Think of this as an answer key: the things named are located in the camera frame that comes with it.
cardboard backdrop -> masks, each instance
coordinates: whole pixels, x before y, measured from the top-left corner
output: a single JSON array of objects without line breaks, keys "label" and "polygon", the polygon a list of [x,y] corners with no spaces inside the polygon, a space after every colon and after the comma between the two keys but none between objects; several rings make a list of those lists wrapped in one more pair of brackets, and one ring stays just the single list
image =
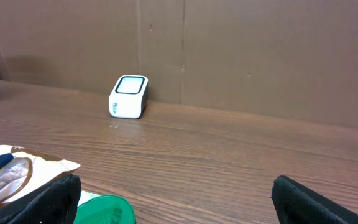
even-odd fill
[{"label": "cardboard backdrop", "polygon": [[358,127],[358,1],[0,0],[0,74]]}]

tabletop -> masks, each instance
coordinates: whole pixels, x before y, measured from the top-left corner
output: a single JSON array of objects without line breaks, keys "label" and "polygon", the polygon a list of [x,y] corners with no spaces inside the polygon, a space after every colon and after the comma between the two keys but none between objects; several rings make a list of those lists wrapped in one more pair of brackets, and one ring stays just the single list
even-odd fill
[{"label": "tabletop", "polygon": [[138,223],[278,223],[279,175],[358,213],[358,129],[153,101],[117,119],[108,95],[0,81],[0,144],[80,163]]}]

white device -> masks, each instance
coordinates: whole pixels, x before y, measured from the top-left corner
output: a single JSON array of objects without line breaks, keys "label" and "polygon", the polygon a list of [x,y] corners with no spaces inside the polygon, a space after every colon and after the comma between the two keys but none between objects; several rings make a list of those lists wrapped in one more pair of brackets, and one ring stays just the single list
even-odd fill
[{"label": "white device", "polygon": [[142,75],[123,75],[112,89],[109,110],[115,118],[137,119],[142,115],[149,97],[149,80]]}]

